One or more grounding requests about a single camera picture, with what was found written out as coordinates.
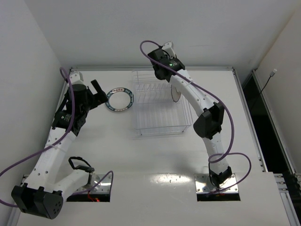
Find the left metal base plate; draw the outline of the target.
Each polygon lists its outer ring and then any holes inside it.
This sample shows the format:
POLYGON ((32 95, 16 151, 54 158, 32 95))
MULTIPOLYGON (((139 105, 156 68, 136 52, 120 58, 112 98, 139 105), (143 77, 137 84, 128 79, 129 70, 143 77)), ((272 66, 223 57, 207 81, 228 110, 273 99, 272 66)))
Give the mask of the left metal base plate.
POLYGON ((112 175, 111 173, 108 174, 101 182, 99 182, 103 177, 103 174, 93 175, 90 184, 83 186, 81 190, 85 191, 94 186, 94 188, 90 190, 91 193, 109 193, 111 191, 112 175))

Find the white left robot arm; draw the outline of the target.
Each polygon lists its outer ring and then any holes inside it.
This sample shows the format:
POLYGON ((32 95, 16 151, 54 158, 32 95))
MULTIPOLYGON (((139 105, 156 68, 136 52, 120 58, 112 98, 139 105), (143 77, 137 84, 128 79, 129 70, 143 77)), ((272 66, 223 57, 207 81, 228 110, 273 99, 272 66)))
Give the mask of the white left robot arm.
POLYGON ((97 80, 91 81, 96 91, 92 93, 80 72, 63 77, 68 89, 55 113, 45 151, 40 154, 29 176, 11 192, 21 212, 48 219, 55 219, 70 196, 91 184, 95 169, 88 164, 72 165, 71 174, 60 181, 56 178, 72 142, 86 123, 89 111, 108 101, 97 80))

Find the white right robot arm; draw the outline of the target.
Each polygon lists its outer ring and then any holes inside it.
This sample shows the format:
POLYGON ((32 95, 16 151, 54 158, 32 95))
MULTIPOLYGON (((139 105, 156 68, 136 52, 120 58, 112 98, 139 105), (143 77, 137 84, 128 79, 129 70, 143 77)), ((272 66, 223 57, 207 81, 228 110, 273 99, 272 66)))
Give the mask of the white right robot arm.
POLYGON ((226 160, 232 145, 224 150, 221 140, 224 113, 229 110, 217 96, 197 85, 183 63, 176 57, 170 57, 162 47, 148 53, 147 57, 153 65, 155 76, 169 82, 195 110, 198 119, 193 128, 205 143, 209 157, 209 177, 218 188, 232 174, 226 160))

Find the green rimmed white plate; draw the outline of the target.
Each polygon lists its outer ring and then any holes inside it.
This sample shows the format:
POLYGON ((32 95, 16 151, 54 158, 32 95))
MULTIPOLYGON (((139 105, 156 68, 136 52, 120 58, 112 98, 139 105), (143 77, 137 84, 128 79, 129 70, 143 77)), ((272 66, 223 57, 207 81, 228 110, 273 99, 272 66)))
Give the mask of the green rimmed white plate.
POLYGON ((124 87, 117 87, 110 90, 106 97, 108 101, 105 103, 108 110, 121 113, 129 110, 134 103, 133 92, 124 87))

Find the metal base plate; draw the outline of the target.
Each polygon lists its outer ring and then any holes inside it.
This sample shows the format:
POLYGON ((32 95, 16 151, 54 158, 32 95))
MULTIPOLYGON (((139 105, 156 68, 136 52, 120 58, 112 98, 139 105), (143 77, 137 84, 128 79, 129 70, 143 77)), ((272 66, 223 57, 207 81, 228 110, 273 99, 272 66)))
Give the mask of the metal base plate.
POLYGON ((215 187, 209 178, 208 174, 196 174, 195 186, 197 194, 208 194, 218 191, 223 194, 238 194, 238 185, 235 174, 232 174, 230 178, 226 179, 219 185, 219 188, 215 187))
POLYGON ((94 186, 94 188, 90 190, 91 193, 109 193, 111 191, 112 175, 111 173, 108 174, 101 182, 99 182, 103 177, 103 174, 93 175, 90 184, 83 186, 81 190, 85 191, 94 186))

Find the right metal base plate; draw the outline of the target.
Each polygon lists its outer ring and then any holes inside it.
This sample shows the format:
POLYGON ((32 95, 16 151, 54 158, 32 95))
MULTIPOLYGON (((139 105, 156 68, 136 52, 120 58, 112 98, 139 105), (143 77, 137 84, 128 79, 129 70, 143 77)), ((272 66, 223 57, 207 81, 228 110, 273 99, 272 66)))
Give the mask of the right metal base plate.
POLYGON ((209 178, 208 174, 196 174, 195 186, 197 194, 208 194, 218 191, 223 194, 238 194, 238 185, 235 174, 232 174, 230 178, 226 179, 219 185, 219 188, 215 187, 209 178))

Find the aluminium frame rail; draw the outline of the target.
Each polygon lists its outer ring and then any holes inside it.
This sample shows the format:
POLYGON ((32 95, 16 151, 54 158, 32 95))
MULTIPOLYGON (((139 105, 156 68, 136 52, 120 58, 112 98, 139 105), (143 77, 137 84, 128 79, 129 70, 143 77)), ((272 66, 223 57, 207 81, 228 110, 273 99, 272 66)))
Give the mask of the aluminium frame rail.
POLYGON ((240 83, 238 73, 232 69, 243 109, 251 131, 255 150, 263 173, 273 177, 273 188, 280 200, 289 225, 301 224, 301 175, 293 167, 271 109, 263 95, 255 74, 240 83))

